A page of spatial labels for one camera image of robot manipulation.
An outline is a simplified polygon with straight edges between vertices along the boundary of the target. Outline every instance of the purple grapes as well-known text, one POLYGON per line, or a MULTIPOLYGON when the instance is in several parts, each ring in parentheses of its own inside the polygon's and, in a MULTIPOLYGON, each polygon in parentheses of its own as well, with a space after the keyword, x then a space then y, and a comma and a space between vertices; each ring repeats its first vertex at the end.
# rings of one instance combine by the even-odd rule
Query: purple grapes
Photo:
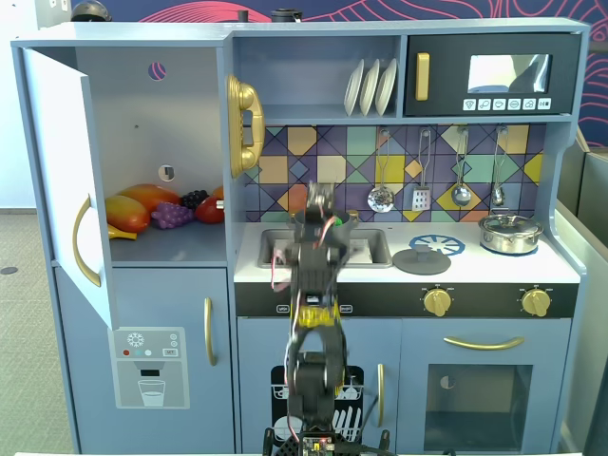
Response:
POLYGON ((194 212, 192 209, 173 204, 172 202, 161 202, 156 208, 156 212, 152 213, 152 219, 154 219, 159 228, 162 230, 177 228, 182 226, 194 219, 194 212))

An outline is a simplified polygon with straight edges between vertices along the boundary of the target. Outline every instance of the white plate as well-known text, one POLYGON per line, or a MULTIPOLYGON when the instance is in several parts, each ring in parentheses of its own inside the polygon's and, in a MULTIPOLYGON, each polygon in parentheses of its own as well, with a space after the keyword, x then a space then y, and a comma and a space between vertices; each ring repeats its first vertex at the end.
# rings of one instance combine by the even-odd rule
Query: white plate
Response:
POLYGON ((392 88, 395 85, 395 76, 397 75, 397 59, 390 61, 389 67, 380 78, 380 84, 378 84, 378 91, 376 92, 376 111, 379 115, 384 115, 384 111, 387 110, 389 105, 390 94, 392 88))
POLYGON ((357 103, 357 95, 359 95, 359 87, 361 86, 361 79, 363 77, 363 59, 357 65, 357 68, 352 72, 351 78, 349 79, 349 86, 346 88, 346 94, 344 95, 344 107, 348 116, 352 114, 355 103, 357 103))
POLYGON ((371 102, 373 101, 373 92, 376 91, 376 85, 378 84, 378 73, 380 72, 380 61, 376 61, 371 66, 371 70, 365 76, 363 82, 363 88, 361 89, 361 101, 359 107, 364 116, 370 112, 371 102))

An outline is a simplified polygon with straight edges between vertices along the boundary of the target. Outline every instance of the circuit board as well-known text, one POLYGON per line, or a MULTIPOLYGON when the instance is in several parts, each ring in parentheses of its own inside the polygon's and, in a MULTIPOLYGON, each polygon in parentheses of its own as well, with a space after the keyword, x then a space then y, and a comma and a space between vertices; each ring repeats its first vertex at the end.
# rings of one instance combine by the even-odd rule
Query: circuit board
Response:
POLYGON ((301 456, 333 456, 332 437, 302 437, 301 456))

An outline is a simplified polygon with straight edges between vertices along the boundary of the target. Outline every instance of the microwave buttons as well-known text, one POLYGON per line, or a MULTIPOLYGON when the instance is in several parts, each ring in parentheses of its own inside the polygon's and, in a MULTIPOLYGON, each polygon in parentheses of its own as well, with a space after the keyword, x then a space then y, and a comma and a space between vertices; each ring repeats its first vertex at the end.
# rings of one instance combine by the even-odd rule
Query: microwave buttons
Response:
POLYGON ((477 109, 480 111, 489 111, 492 106, 492 100, 489 98, 482 98, 479 100, 477 109))
POLYGON ((494 111, 504 111, 506 107, 506 99, 504 98, 495 98, 494 103, 492 104, 492 110, 494 111))
POLYGON ((474 111, 477 107, 477 100, 474 98, 465 98, 463 101, 463 111, 474 111))
POLYGON ((539 98, 539 109, 551 109, 551 99, 539 98))
POLYGON ((523 110, 530 111, 536 109, 536 98, 524 98, 523 99, 523 110))
POLYGON ((506 108, 509 111, 519 111, 520 109, 522 109, 522 99, 521 98, 509 98, 506 108))

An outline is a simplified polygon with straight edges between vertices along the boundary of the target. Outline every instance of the colorful tile backsplash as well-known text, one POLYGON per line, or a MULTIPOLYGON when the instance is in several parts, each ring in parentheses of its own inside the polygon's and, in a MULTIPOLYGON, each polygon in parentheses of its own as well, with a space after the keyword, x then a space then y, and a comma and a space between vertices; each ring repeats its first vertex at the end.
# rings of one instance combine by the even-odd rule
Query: colorful tile backsplash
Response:
MULTIPOLYGON (((302 210, 310 181, 335 184, 338 210, 356 209, 362 221, 478 221, 489 213, 494 173, 497 125, 468 127, 465 185, 472 192, 470 204, 459 207, 451 199, 458 167, 457 125, 430 127, 427 186, 432 195, 428 211, 411 211, 413 189, 420 183, 418 161, 422 126, 389 127, 389 137, 376 126, 268 126, 259 165, 246 172, 247 219, 286 221, 302 210), (376 214, 368 206, 368 193, 381 179, 395 193, 395 207, 376 214)), ((544 124, 510 125, 508 141, 501 138, 498 154, 506 148, 501 169, 505 205, 532 216, 541 177, 544 124)), ((427 140, 423 142, 424 163, 427 140)))

